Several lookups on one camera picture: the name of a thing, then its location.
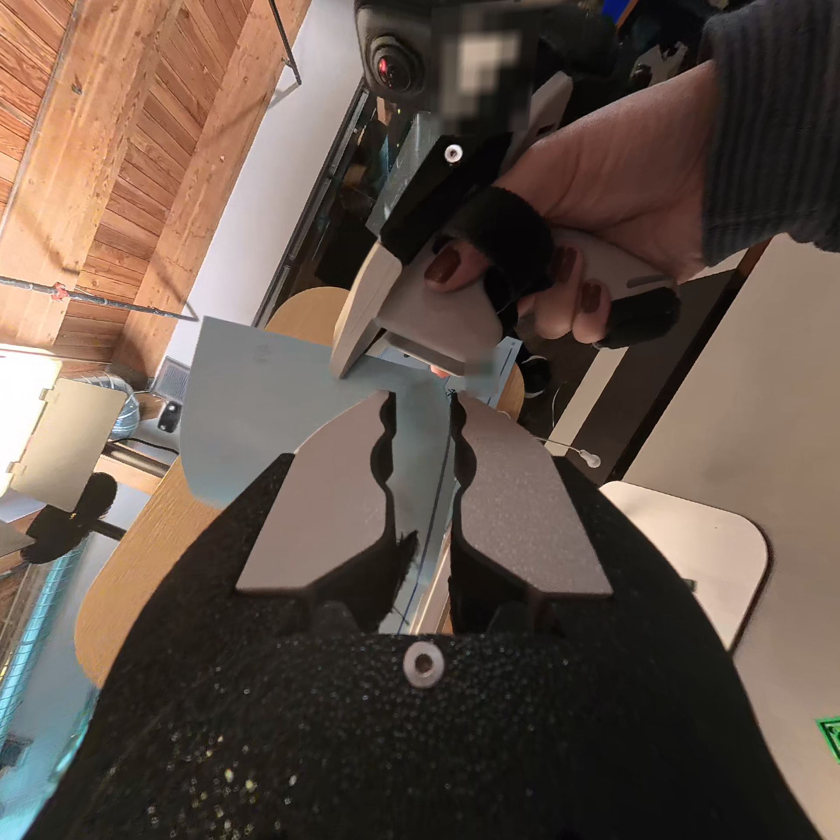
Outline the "white desk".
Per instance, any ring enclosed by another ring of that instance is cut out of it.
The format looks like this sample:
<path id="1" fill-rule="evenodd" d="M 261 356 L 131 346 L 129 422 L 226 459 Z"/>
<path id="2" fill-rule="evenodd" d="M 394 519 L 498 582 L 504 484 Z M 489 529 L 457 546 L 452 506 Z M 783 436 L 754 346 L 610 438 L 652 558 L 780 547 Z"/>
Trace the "white desk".
<path id="1" fill-rule="evenodd" d="M 625 474 L 763 531 L 772 568 L 734 662 L 824 838 L 839 832 L 816 726 L 839 712 L 838 316 L 838 254 L 774 238 Z"/>

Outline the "spiral metal duct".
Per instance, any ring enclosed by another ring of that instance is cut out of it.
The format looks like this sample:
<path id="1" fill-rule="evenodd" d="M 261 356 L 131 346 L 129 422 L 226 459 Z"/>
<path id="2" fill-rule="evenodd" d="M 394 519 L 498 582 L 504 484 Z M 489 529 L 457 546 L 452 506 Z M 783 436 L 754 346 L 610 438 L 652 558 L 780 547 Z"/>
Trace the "spiral metal duct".
<path id="1" fill-rule="evenodd" d="M 1 641 L 1 741 L 11 728 L 38 657 L 60 612 L 88 540 L 49 563 L 31 563 L 10 608 Z"/>

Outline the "silver flexible duct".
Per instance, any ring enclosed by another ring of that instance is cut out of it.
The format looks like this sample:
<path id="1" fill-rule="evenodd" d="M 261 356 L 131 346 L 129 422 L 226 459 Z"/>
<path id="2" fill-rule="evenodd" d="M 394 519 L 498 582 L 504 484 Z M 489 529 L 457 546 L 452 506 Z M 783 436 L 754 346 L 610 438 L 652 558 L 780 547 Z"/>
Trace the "silver flexible duct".
<path id="1" fill-rule="evenodd" d="M 140 425 L 140 403 L 135 395 L 132 386 L 124 379 L 109 375 L 109 386 L 111 389 L 125 395 L 122 409 L 112 427 L 111 440 L 124 440 L 131 438 Z"/>

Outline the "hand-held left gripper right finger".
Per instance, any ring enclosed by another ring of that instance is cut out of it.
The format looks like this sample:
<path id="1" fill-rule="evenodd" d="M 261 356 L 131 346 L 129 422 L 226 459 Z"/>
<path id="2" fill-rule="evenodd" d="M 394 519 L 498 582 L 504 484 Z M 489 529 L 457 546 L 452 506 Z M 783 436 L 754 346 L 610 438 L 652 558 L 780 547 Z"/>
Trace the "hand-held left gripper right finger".
<path id="1" fill-rule="evenodd" d="M 452 560 L 473 561 L 535 602 L 613 594 L 553 457 L 470 395 L 451 402 L 458 490 Z"/>

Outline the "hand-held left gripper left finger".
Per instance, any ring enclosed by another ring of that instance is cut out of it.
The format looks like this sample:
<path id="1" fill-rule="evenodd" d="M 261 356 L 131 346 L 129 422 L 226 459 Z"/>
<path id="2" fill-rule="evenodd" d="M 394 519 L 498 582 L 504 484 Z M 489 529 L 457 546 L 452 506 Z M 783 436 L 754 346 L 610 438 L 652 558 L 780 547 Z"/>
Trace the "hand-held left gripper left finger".
<path id="1" fill-rule="evenodd" d="M 396 546 L 396 395 L 374 392 L 321 426 L 294 454 L 236 590 L 307 595 Z"/>

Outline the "grey air vent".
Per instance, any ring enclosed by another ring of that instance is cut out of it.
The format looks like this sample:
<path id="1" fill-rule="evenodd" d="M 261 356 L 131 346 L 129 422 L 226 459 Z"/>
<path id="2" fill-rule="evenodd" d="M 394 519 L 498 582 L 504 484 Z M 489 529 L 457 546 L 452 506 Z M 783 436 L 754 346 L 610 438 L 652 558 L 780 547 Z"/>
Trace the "grey air vent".
<path id="1" fill-rule="evenodd" d="M 190 373 L 189 365 L 166 356 L 150 385 L 150 392 L 167 402 L 183 404 Z"/>

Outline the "light blue paper sheet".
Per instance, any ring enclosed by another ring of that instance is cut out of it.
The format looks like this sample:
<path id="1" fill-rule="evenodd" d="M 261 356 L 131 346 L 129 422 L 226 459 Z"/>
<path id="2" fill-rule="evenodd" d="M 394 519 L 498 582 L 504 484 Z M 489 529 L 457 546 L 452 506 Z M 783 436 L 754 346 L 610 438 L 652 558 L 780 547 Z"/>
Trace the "light blue paper sheet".
<path id="1" fill-rule="evenodd" d="M 437 377 L 419 362 L 366 355 L 335 380 L 331 349 L 245 325 L 206 318 L 185 397 L 181 462 L 193 496 L 222 510 L 279 455 L 291 454 L 320 426 L 373 393 L 395 393 L 393 472 L 388 481 L 399 536 L 418 545 L 392 612 L 381 629 L 408 634 L 431 584 L 455 494 L 449 402 L 467 390 L 496 407 L 502 376 L 521 342 L 504 339 L 493 375 Z"/>

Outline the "person's right hand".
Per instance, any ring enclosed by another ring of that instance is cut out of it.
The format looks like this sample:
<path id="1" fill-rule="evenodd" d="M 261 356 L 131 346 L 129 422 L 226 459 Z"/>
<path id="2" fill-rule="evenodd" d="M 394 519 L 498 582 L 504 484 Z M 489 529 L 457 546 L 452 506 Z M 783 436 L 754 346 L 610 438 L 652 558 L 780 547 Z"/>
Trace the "person's right hand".
<path id="1" fill-rule="evenodd" d="M 676 280 L 705 265 L 701 209 L 718 104 L 712 59 L 615 101 L 527 150 L 495 184 L 520 196 L 551 226 L 589 232 Z M 433 291 L 478 281 L 489 261 L 471 244 L 447 245 L 426 269 Z M 600 281 L 584 280 L 584 261 L 562 248 L 553 286 L 521 299 L 537 333 L 571 332 L 582 343 L 606 334 L 610 313 Z"/>

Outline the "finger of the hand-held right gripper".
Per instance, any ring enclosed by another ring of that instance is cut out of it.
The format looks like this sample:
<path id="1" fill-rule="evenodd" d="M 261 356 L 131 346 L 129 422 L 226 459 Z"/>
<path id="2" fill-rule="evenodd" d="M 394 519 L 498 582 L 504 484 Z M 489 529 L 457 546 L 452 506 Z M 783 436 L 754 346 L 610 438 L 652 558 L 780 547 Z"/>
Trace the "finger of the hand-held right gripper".
<path id="1" fill-rule="evenodd" d="M 435 291 L 425 281 L 425 268 L 420 262 L 404 268 L 382 304 L 377 327 L 385 341 L 450 375 L 489 376 L 501 321 L 483 287 Z"/>
<path id="2" fill-rule="evenodd" d="M 346 377 L 376 341 L 380 310 L 402 272 L 399 258 L 380 240 L 375 241 L 357 272 L 333 331 L 330 372 L 336 380 Z"/>

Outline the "softbox light on stand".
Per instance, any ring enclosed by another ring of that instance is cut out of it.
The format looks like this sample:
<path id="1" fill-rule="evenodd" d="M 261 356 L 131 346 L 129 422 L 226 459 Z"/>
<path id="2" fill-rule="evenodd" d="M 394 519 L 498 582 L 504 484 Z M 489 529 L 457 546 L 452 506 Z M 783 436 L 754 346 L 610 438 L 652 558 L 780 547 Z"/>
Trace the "softbox light on stand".
<path id="1" fill-rule="evenodd" d="M 116 480 L 93 470 L 127 395 L 60 375 L 45 351 L 2 344 L 1 493 L 45 506 L 25 533 L 2 522 L 2 556 L 44 564 L 75 548 L 110 509 Z"/>

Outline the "person's right forearm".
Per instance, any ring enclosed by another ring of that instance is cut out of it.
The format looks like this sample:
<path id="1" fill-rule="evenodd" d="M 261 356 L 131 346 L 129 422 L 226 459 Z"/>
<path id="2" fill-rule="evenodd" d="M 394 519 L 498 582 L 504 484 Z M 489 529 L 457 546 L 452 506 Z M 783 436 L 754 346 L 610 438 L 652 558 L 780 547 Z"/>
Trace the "person's right forearm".
<path id="1" fill-rule="evenodd" d="M 750 2 L 710 18 L 718 104 L 703 201 L 710 265 L 778 234 L 839 250 L 839 2 Z"/>

